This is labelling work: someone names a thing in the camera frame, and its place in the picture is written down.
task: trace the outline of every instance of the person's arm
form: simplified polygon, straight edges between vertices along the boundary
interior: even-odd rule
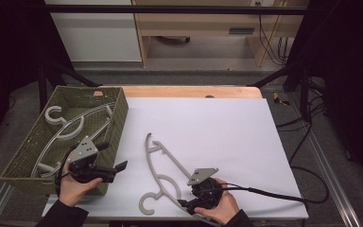
[[[227,187],[226,183],[220,179],[215,179],[222,187]],[[249,217],[243,210],[240,210],[232,193],[223,191],[222,198],[215,209],[208,210],[201,207],[194,209],[199,215],[211,218],[225,227],[254,227]]]
[[[65,164],[63,170],[69,169]],[[87,218],[88,212],[75,207],[81,198],[91,189],[96,188],[102,179],[88,183],[79,183],[67,175],[60,181],[60,196],[36,227],[79,227]]]

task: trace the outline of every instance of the human hand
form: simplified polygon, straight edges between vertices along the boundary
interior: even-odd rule
[[[70,165],[65,163],[63,171],[68,170],[69,167]],[[88,191],[96,188],[102,181],[101,178],[96,178],[88,183],[79,183],[72,176],[67,175],[60,181],[59,200],[67,206],[74,207]]]
[[[215,180],[222,185],[223,188],[227,187],[222,180],[215,178]],[[207,218],[214,219],[218,223],[225,225],[228,223],[239,211],[237,201],[229,191],[223,191],[222,198],[215,209],[208,210],[202,207],[196,207],[194,212]]]

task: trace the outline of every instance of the floor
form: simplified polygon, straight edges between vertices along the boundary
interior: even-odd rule
[[[273,47],[276,50],[277,44],[273,44]],[[267,61],[261,68],[255,66],[244,38],[208,37],[193,37],[188,44],[178,40],[153,39],[146,68],[126,62],[101,64],[99,70],[95,70],[91,64],[76,65],[80,74],[86,78],[105,84],[197,85],[249,85],[281,67],[271,61]],[[69,83],[78,85],[76,81],[66,79]],[[298,92],[284,93],[280,86],[283,81],[284,78],[276,79],[261,90],[268,101],[275,125],[298,118]],[[0,126],[0,174],[39,116],[39,100],[35,96],[37,92],[38,84],[34,82],[11,94],[12,107]],[[275,92],[279,95],[280,102],[274,101]],[[322,102],[321,98],[317,98],[318,95],[310,92],[310,98],[314,98],[313,107]],[[360,164],[347,161],[344,146],[340,143],[326,111],[319,108],[315,113],[317,114],[313,116],[311,131],[302,143],[293,164],[305,166],[325,177],[325,166],[320,164],[319,157],[323,154],[329,167],[333,169],[338,184],[332,185],[331,197],[325,203],[310,204],[310,218],[306,226],[363,226],[363,169]],[[287,157],[301,143],[306,129],[308,125],[304,121],[279,129]],[[293,172],[306,198],[323,198],[325,189],[317,178],[299,170]],[[14,189],[0,217],[0,226],[32,226],[24,221],[38,221],[45,203],[44,196],[28,195]],[[349,214],[351,217],[345,217],[347,213],[342,210],[352,212]],[[14,225],[13,220],[21,222]],[[301,225],[275,220],[257,222],[257,225],[270,223],[279,226]]]

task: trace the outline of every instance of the white tabletop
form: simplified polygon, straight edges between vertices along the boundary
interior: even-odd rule
[[[191,219],[167,197],[145,201],[146,209],[155,210],[152,216],[139,210],[142,196],[160,190],[147,163],[145,142],[149,132],[151,141],[161,142],[190,173],[195,168],[217,167],[214,177],[228,183],[300,196],[265,99],[129,97],[128,103],[115,164],[129,163],[110,183],[105,196],[86,196],[78,205],[90,212],[90,218]],[[155,152],[152,160],[157,173],[177,182],[182,199],[193,199],[188,179],[167,155]],[[176,194],[170,183],[164,182],[164,186]],[[251,218],[308,218],[300,202],[246,191],[232,194]],[[49,198],[43,215],[56,199],[56,195]]]

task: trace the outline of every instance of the wicker storage basket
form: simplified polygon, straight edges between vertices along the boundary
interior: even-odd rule
[[[62,128],[62,124],[49,124],[45,120],[45,111],[49,107],[60,106],[61,112],[52,112],[49,116],[54,119],[62,117],[66,121],[70,121],[94,107],[109,103],[112,103],[112,116],[108,111],[101,111],[84,117],[84,124],[80,133],[72,139],[55,140],[42,158],[41,163],[52,167],[57,166],[70,147],[81,141],[86,135],[91,136],[106,121],[110,120],[109,126],[97,136],[94,143],[110,142],[107,149],[98,153],[96,164],[98,166],[113,167],[129,109],[123,89],[120,87],[79,88],[58,86],[26,139],[1,174],[0,179],[26,193],[55,194],[53,178],[41,178],[40,172],[36,176],[31,176],[32,169],[45,146]],[[71,133],[78,125],[79,122],[75,122],[75,124],[66,128],[61,135]],[[108,184],[101,183],[88,194],[105,195],[107,189]]]

